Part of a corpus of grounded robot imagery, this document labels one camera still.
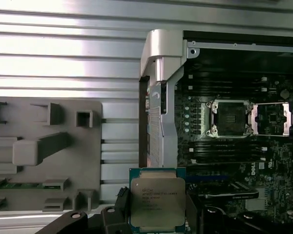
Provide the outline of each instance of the motherboard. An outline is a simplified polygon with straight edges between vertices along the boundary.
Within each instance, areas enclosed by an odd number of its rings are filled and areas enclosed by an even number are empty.
[[[188,191],[230,216],[252,211],[291,222],[292,90],[288,76],[188,67],[175,86],[178,166],[187,168]]]

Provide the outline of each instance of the metal frame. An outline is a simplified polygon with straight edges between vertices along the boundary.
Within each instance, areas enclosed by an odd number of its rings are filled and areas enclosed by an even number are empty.
[[[187,41],[183,38],[183,34],[183,31],[162,29],[149,32],[140,61],[140,76],[149,77],[150,112],[155,109],[161,112],[161,96],[165,95],[167,100],[165,112],[160,113],[156,120],[159,130],[156,132],[150,130],[159,142],[159,145],[156,145],[159,147],[156,149],[158,162],[155,166],[157,167],[177,167],[178,136],[174,122],[174,87],[184,74],[183,65],[187,59],[198,57],[201,49],[278,52],[284,53],[284,56],[293,57],[293,47],[290,45],[288,47],[256,45],[255,43],[195,42]],[[166,83],[166,92],[159,88],[159,84],[163,82]]]

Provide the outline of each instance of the intel xeon processor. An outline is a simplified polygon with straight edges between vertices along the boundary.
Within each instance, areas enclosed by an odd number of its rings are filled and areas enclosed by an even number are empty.
[[[130,224],[135,233],[184,230],[185,175],[184,168],[130,169]]]

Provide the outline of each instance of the cpu socket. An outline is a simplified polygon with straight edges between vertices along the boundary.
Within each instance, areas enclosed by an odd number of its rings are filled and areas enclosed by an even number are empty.
[[[244,138],[252,134],[248,125],[252,104],[248,100],[221,100],[207,102],[210,108],[210,129],[206,135],[214,138]]]

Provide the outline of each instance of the gray plastic tray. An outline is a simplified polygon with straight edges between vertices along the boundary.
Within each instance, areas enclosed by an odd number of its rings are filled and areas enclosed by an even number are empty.
[[[99,203],[102,104],[0,97],[0,211]]]

